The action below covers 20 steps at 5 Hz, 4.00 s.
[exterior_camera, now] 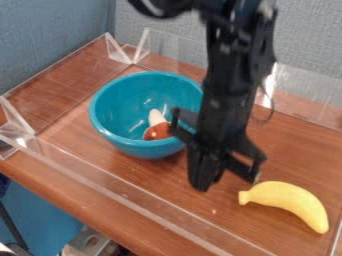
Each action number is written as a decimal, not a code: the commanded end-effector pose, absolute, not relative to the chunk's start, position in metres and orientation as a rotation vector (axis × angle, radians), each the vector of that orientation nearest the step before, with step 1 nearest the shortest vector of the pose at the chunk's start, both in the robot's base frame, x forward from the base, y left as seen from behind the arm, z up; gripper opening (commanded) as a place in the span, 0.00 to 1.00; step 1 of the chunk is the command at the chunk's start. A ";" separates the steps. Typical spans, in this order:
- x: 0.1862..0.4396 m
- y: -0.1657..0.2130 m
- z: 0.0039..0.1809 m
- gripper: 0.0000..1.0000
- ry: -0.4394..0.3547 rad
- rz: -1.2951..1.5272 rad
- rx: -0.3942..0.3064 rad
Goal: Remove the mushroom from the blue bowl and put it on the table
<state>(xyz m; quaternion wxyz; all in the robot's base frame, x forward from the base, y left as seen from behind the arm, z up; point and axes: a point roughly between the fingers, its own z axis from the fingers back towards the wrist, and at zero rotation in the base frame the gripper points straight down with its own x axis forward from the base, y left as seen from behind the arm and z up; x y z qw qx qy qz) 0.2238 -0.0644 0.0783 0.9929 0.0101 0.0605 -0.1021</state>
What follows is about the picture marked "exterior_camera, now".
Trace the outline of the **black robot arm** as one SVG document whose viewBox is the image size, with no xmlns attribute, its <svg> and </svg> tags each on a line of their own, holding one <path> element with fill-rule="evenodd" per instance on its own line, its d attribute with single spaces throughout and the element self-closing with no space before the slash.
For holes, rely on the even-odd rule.
<svg viewBox="0 0 342 256">
<path fill-rule="evenodd" d="M 187 144 L 189 181 L 205 192 L 230 170 L 253 182 L 266 155 L 248 137 L 258 87 L 276 64 L 276 0 L 129 0 L 155 19 L 193 10 L 206 24 L 201 110 L 171 110 L 170 132 Z"/>
</svg>

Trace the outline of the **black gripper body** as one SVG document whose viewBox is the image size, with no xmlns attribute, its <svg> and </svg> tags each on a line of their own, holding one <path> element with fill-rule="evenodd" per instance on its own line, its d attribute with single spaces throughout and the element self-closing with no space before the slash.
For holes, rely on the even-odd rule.
<svg viewBox="0 0 342 256">
<path fill-rule="evenodd" d="M 256 94 L 204 94 L 201 111 L 181 107 L 171 109 L 170 131 L 186 144 L 197 146 L 205 154 L 214 154 L 230 170 L 249 182 L 256 182 L 268 157 L 248 137 L 248 123 Z"/>
</svg>

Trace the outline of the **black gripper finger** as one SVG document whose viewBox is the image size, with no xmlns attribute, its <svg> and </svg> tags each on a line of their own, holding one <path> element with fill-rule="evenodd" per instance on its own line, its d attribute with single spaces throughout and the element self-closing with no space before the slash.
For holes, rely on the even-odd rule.
<svg viewBox="0 0 342 256">
<path fill-rule="evenodd" d="M 204 156 L 199 174 L 199 190 L 206 192 L 224 174 L 226 162 L 222 158 L 209 153 Z"/>
<path fill-rule="evenodd" d="M 204 151 L 194 145 L 187 148 L 187 169 L 189 169 L 189 181 L 197 190 L 206 189 L 206 178 L 204 174 L 205 165 Z"/>
</svg>

